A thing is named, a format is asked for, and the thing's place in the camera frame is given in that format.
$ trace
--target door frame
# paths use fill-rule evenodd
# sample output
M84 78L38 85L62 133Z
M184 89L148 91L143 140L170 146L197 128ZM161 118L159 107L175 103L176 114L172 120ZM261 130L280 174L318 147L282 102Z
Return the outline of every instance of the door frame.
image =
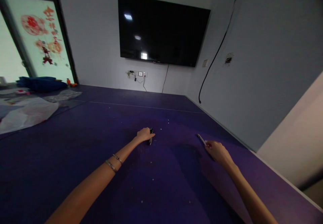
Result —
M65 49L66 49L66 53L67 53L67 57L71 66L71 71L72 71L72 75L73 75L73 79L75 83L79 83L78 82L78 78L76 75L76 71L75 71L75 64L74 64L74 60L73 60L73 55L72 55L72 50L71 50L71 46L70 46L70 41L67 35L67 29L66 29L66 24L65 24L65 20L64 20L64 16L63 16L63 12L61 9L61 3L60 0L47 0L47 1L52 1L54 2L55 5L55 9L56 9L56 14L58 17L58 22L59 25L61 27L61 31L62 31L62 37L64 40L64 44L65 44ZM12 36L12 39L17 47L17 50L20 54L20 57L22 58L22 60L24 61L23 63L26 63L27 67L25 66L28 75L31 77L35 77L35 72L33 70L33 68L31 67L31 63L30 60L28 58L28 54L23 46L22 40L19 36L18 33L18 29L15 27L15 24L13 23L13 18L12 15L10 13L10 10L5 2L5 0L0 0L0 10L1 13L4 17L4 20L7 24L7 27L9 29L9 32Z

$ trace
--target right hand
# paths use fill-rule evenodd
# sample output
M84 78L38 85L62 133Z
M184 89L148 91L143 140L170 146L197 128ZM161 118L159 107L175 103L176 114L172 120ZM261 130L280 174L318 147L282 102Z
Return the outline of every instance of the right hand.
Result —
M208 140L205 141L205 149L213 157L215 161L220 163L223 167L226 167L231 164L235 164L225 147L217 141Z

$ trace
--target bracelet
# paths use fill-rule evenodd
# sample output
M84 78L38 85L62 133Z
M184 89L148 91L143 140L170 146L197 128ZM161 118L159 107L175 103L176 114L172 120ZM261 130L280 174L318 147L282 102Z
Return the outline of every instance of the bracelet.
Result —
M118 159L119 161L120 161L120 163L121 163L121 165L122 165L122 161L121 161L121 159L120 158L118 158L116 155L114 155L113 154L113 156L116 158L116 159Z
M117 173L117 170L115 169L115 167L108 161L108 160L105 160L105 163L109 165L109 167L115 172Z

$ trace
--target glass door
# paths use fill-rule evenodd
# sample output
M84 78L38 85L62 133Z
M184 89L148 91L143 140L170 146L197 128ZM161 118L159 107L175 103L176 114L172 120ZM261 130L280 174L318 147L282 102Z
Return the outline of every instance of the glass door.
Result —
M0 0L29 76L78 83L58 0Z
M35 76L74 83L55 4L45 0L5 0Z
M3 76L7 83L14 83L19 77L28 73L23 66L16 45L10 35L6 22L0 13L0 76Z

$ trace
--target wall-mounted tv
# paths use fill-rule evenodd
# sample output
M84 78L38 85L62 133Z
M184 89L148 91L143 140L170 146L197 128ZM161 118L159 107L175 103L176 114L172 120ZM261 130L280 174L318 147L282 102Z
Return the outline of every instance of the wall-mounted tv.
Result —
M118 0L120 56L195 67L210 10L157 0Z

